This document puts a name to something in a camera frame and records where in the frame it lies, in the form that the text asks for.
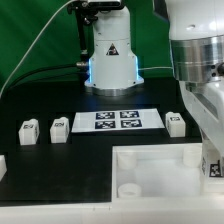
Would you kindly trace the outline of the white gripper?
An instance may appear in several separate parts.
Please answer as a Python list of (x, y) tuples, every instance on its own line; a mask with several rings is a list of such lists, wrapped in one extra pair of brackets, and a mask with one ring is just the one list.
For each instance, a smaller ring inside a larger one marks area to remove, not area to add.
[(224, 156), (224, 81), (205, 84), (180, 81), (179, 85), (186, 109)]

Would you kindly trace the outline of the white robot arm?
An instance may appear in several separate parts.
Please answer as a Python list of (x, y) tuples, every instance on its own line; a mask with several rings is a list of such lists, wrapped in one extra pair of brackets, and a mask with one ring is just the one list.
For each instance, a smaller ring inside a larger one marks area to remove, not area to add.
[[(169, 22), (173, 75), (185, 107), (224, 156), (224, 0), (152, 2), (154, 12)], [(97, 11), (97, 21), (85, 86), (116, 95), (141, 84), (127, 7), (122, 0), (87, 0), (87, 7)]]

